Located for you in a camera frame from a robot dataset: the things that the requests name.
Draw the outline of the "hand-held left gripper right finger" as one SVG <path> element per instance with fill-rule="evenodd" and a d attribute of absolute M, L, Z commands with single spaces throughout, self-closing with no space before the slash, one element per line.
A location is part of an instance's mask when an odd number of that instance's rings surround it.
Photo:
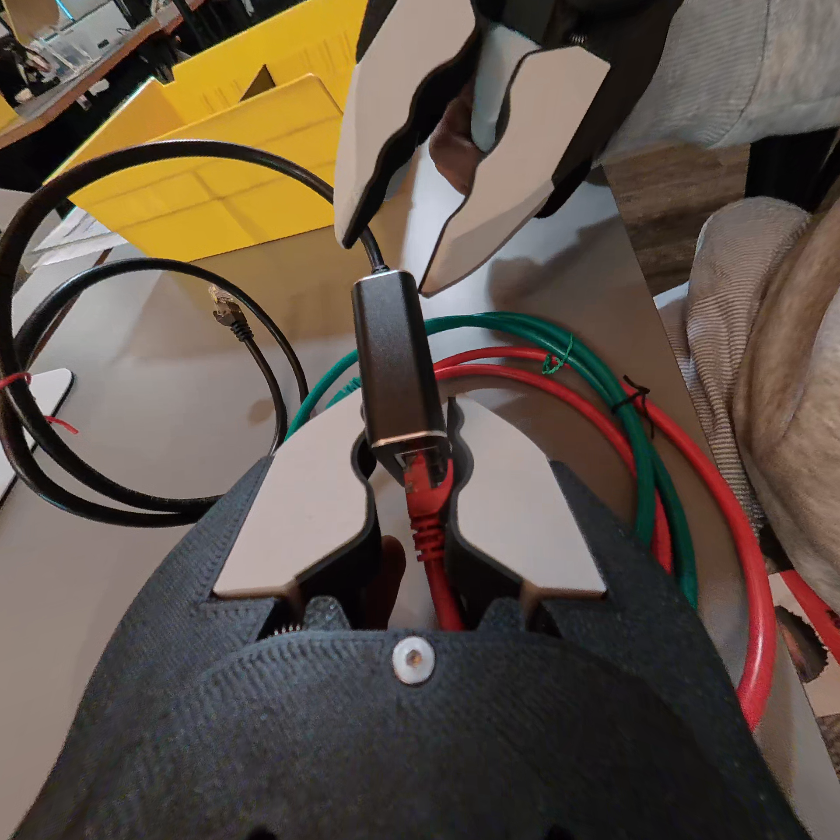
<path fill-rule="evenodd" d="M 448 399 L 454 484 L 445 568 L 468 629 L 509 601 L 528 625 L 549 602 L 601 605 L 607 585 L 549 458 L 465 395 Z"/>

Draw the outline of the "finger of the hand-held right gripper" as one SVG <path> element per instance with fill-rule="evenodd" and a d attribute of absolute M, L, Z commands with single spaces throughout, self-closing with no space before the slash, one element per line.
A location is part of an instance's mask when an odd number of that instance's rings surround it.
<path fill-rule="evenodd" d="M 361 237 L 395 173 L 467 83 L 479 46 L 477 2 L 366 4 L 334 171 L 333 228 L 342 247 Z"/>
<path fill-rule="evenodd" d="M 484 265 L 548 202 L 553 174 L 610 68 L 582 46 L 542 49 L 506 26 L 488 27 L 470 119 L 484 157 L 438 237 L 423 296 Z"/>

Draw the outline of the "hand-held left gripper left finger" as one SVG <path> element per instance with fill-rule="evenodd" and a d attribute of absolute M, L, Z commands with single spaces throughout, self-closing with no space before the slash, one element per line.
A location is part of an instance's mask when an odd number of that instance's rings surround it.
<path fill-rule="evenodd" d="M 366 590 L 382 566 L 382 536 L 365 470 L 361 399 L 343 399 L 275 453 L 213 587 L 220 599 L 270 597 L 303 614 L 313 598 L 366 624 Z"/>

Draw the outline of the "yellow plastic bin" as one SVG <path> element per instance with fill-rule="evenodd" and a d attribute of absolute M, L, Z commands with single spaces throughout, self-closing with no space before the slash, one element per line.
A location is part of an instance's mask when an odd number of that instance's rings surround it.
<path fill-rule="evenodd" d="M 161 140 L 277 154 L 333 183 L 365 1 L 303 2 L 146 81 L 54 175 Z M 184 159 L 110 175 L 70 196 L 147 256 L 194 261 L 333 225 L 306 186 L 239 161 Z"/>

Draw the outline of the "person's right forearm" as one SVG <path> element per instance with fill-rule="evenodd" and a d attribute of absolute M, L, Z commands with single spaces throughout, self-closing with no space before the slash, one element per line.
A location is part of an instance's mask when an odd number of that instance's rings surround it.
<path fill-rule="evenodd" d="M 672 20 L 649 86 L 600 161 L 838 124 L 838 1 L 688 1 Z"/>

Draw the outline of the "person's right hand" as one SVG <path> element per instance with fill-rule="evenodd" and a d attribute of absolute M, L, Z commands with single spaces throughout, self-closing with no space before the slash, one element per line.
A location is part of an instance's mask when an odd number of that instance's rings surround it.
<path fill-rule="evenodd" d="M 474 95 L 475 81 L 471 79 L 448 104 L 428 144 L 438 173 L 462 196 L 469 194 L 485 156 L 471 133 Z"/>

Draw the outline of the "green twist tie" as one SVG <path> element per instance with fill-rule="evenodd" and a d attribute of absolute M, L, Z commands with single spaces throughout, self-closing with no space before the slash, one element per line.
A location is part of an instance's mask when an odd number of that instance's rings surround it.
<path fill-rule="evenodd" d="M 547 353 L 542 361 L 542 369 L 541 373 L 545 376 L 550 376 L 556 374 L 561 368 L 563 368 L 573 351 L 574 348 L 574 335 L 570 332 L 568 336 L 568 342 L 565 346 L 565 349 L 560 353 L 560 355 L 555 355 L 554 353 Z"/>

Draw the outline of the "black twist tie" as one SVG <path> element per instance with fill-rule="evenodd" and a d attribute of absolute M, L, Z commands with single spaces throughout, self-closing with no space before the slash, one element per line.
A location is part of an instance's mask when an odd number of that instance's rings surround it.
<path fill-rule="evenodd" d="M 622 377 L 624 391 L 626 392 L 623 399 L 610 405 L 609 411 L 612 415 L 617 415 L 618 411 L 624 406 L 631 406 L 643 418 L 647 424 L 649 431 L 649 438 L 655 439 L 656 423 L 650 414 L 648 407 L 648 394 L 650 389 L 645 385 L 640 385 L 632 380 L 629 375 L 624 374 Z"/>

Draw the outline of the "white folding stand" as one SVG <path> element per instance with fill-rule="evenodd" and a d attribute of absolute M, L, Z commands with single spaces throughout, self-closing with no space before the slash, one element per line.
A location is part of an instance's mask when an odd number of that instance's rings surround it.
<path fill-rule="evenodd" d="M 30 384 L 35 401 L 44 414 L 54 416 L 67 399 L 76 377 L 67 368 L 34 374 Z M 17 481 L 16 474 L 1 451 L 1 505 Z"/>

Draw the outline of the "red twist tie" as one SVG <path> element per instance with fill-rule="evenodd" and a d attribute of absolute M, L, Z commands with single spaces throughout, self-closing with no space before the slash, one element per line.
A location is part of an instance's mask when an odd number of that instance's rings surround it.
<path fill-rule="evenodd" d="M 1 391 L 4 392 L 16 382 L 24 383 L 30 390 L 33 380 L 36 380 L 37 385 L 47 385 L 48 387 L 53 388 L 53 390 L 55 390 L 58 385 L 62 385 L 62 388 L 55 393 L 56 399 L 54 400 L 54 405 L 52 407 L 56 411 L 60 408 L 65 397 L 67 397 L 70 392 L 70 388 L 74 382 L 74 374 L 72 374 L 68 369 L 58 369 L 56 371 L 48 371 L 46 373 L 36 375 L 32 375 L 28 371 L 18 371 L 2 378 Z M 34 396 L 34 399 L 43 418 L 50 425 L 62 427 L 70 434 L 79 435 L 79 430 L 77 428 L 54 414 L 49 415 L 45 413 L 38 398 Z"/>

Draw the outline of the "laminated paper sheet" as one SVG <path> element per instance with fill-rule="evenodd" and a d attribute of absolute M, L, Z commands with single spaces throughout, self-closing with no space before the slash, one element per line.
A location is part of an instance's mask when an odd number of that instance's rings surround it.
<path fill-rule="evenodd" d="M 32 265 L 28 271 L 80 257 L 98 257 L 126 244 L 126 239 L 77 207 L 30 251 Z"/>

